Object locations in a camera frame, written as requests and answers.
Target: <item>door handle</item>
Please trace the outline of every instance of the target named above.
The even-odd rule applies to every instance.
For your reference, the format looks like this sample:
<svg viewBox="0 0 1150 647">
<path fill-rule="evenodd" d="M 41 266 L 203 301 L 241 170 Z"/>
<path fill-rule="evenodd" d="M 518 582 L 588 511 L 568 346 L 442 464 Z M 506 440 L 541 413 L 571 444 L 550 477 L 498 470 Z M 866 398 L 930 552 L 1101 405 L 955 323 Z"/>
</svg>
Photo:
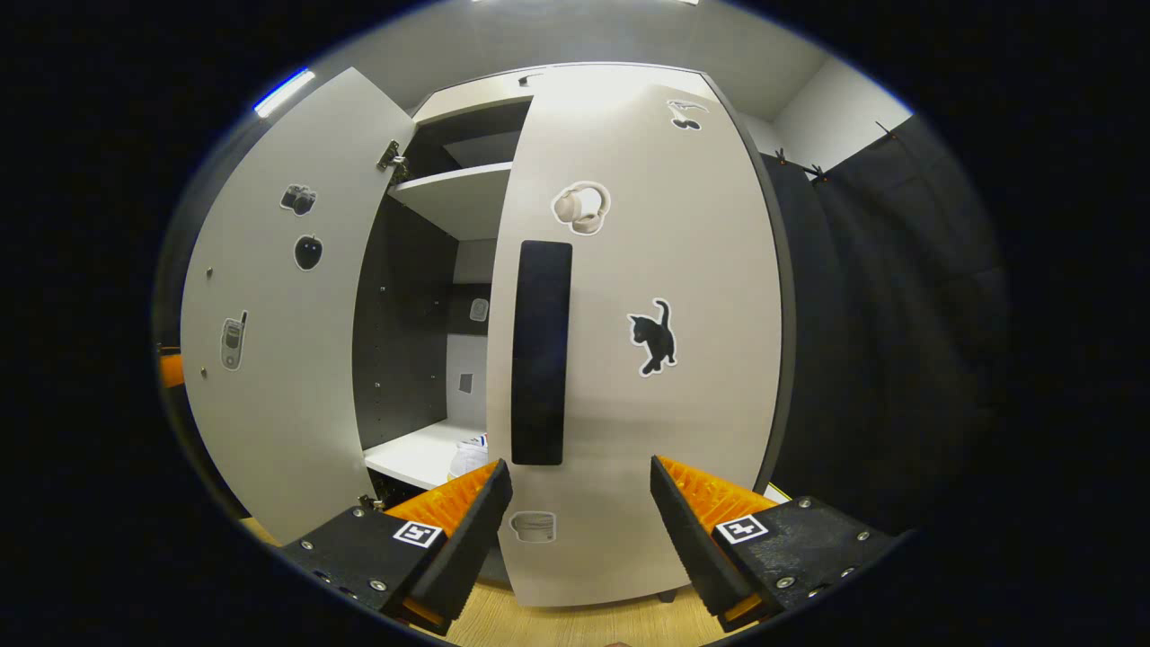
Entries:
<svg viewBox="0 0 1150 647">
<path fill-rule="evenodd" d="M 511 462 L 561 465 L 572 245 L 523 240 L 511 361 Z"/>
</svg>

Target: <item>orange object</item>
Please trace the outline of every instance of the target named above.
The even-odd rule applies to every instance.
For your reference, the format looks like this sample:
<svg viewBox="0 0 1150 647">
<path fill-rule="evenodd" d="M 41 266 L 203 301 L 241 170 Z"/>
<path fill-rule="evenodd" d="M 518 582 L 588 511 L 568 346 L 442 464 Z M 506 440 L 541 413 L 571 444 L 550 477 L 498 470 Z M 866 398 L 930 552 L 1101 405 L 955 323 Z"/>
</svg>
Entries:
<svg viewBox="0 0 1150 647">
<path fill-rule="evenodd" d="M 164 388 L 184 384 L 184 359 L 181 355 L 166 355 L 160 359 L 160 378 Z"/>
<path fill-rule="evenodd" d="M 478 470 L 429 490 L 390 510 L 384 510 L 383 514 L 408 522 L 439 526 L 450 538 L 498 464 L 498 461 L 488 463 Z"/>
<path fill-rule="evenodd" d="M 413 614 L 415 614 L 417 616 L 423 617 L 424 619 L 429 621 L 434 625 L 440 625 L 440 624 L 443 624 L 443 616 L 440 616 L 439 614 L 432 611 L 431 609 L 428 609 L 427 607 L 424 607 L 423 604 L 420 604 L 419 602 L 416 602 L 415 600 L 412 600 L 411 598 L 405 598 L 404 599 L 404 608 L 406 608 L 408 611 L 411 611 L 411 613 L 413 613 Z"/>
<path fill-rule="evenodd" d="M 667 469 L 670 478 L 675 479 L 678 492 L 682 493 L 683 499 L 690 504 L 691 511 L 695 513 L 695 516 L 703 524 L 703 527 L 706 529 L 708 536 L 714 530 L 715 524 L 753 515 L 777 506 L 777 503 L 761 494 L 753 493 L 719 477 L 712 477 L 706 472 L 677 463 L 665 456 L 659 456 L 659 462 Z"/>
<path fill-rule="evenodd" d="M 749 598 L 746 598 L 738 604 L 735 604 L 730 609 L 723 611 L 723 617 L 727 618 L 727 622 L 733 622 L 743 614 L 750 611 L 751 609 L 758 608 L 760 603 L 762 603 L 762 598 L 759 598 L 758 593 L 752 593 Z"/>
</svg>

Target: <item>door hinge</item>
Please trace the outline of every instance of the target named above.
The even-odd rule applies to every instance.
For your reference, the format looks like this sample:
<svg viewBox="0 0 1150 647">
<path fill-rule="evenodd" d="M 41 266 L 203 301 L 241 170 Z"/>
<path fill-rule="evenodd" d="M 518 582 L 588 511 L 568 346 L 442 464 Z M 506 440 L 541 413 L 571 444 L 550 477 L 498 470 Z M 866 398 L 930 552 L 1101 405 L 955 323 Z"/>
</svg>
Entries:
<svg viewBox="0 0 1150 647">
<path fill-rule="evenodd" d="M 388 149 L 383 152 L 379 156 L 379 161 L 375 163 L 375 167 L 379 170 L 388 170 L 389 168 L 394 168 L 396 171 L 391 174 L 391 180 L 388 182 L 388 187 L 394 186 L 400 182 L 406 182 L 412 177 L 412 171 L 407 168 L 407 157 L 399 154 L 399 141 L 394 139 L 391 144 L 388 144 Z"/>
</svg>

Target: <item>sticker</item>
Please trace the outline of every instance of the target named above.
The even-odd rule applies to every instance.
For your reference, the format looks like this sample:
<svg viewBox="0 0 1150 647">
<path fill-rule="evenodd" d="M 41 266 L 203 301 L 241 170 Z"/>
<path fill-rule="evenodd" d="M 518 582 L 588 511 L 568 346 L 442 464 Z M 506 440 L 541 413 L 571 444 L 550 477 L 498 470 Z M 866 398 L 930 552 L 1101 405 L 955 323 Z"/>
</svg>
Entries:
<svg viewBox="0 0 1150 647">
<path fill-rule="evenodd" d="M 224 318 L 220 333 L 220 363 L 229 371 L 239 371 L 244 353 L 244 330 L 247 328 L 247 310 L 239 318 Z"/>
<path fill-rule="evenodd" d="M 323 241 L 315 237 L 315 233 L 305 233 L 296 239 L 296 267 L 304 271 L 315 269 L 323 256 Z"/>
<path fill-rule="evenodd" d="M 555 219 L 578 236 L 598 233 L 610 209 L 611 193 L 607 187 L 590 179 L 572 184 L 551 200 L 551 213 Z"/>
<path fill-rule="evenodd" d="M 769 532 L 751 515 L 719 524 L 716 527 L 730 544 L 738 544 L 741 541 L 762 537 Z"/>
<path fill-rule="evenodd" d="M 683 99 L 668 99 L 667 107 L 670 108 L 670 123 L 675 124 L 675 128 L 681 130 L 700 130 L 703 126 L 699 122 L 685 116 L 683 113 L 690 109 L 698 109 L 705 113 L 710 113 L 706 106 L 700 106 L 693 101 L 685 101 Z"/>
<path fill-rule="evenodd" d="M 319 195 L 305 184 L 289 184 L 279 198 L 279 208 L 291 209 L 296 215 L 312 210 Z"/>
<path fill-rule="evenodd" d="M 488 307 L 491 303 L 488 299 L 475 299 L 471 301 L 471 311 L 468 314 L 471 321 L 486 321 Z"/>
<path fill-rule="evenodd" d="M 427 548 L 431 546 L 435 538 L 439 537 L 443 529 L 438 526 L 429 526 L 427 524 L 417 524 L 415 522 L 407 522 L 404 527 L 399 529 L 399 532 L 391 536 L 399 541 L 411 544 L 412 546 L 419 546 L 420 548 Z"/>
<path fill-rule="evenodd" d="M 515 513 L 507 522 L 515 539 L 524 544 L 551 544 L 555 540 L 555 515 L 524 510 Z"/>
<path fill-rule="evenodd" d="M 628 314 L 631 322 L 631 345 L 644 347 L 647 352 L 647 361 L 639 367 L 639 377 L 649 378 L 662 373 L 662 364 L 674 367 L 675 361 L 675 333 L 670 330 L 670 303 L 667 299 L 656 296 L 651 302 L 662 309 L 660 319 L 646 316 L 645 314 Z"/>
</svg>

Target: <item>shelf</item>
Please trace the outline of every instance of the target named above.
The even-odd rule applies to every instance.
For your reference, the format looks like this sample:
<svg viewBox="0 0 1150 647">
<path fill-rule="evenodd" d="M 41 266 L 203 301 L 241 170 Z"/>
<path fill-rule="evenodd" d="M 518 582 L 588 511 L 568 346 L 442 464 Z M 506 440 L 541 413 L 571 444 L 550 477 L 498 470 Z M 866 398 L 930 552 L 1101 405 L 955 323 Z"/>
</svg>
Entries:
<svg viewBox="0 0 1150 647">
<path fill-rule="evenodd" d="M 423 490 L 447 483 L 455 444 L 484 430 L 444 421 L 363 452 L 368 469 Z"/>
<path fill-rule="evenodd" d="M 396 198 L 457 240 L 499 236 L 511 162 L 440 172 L 397 184 Z"/>
</svg>

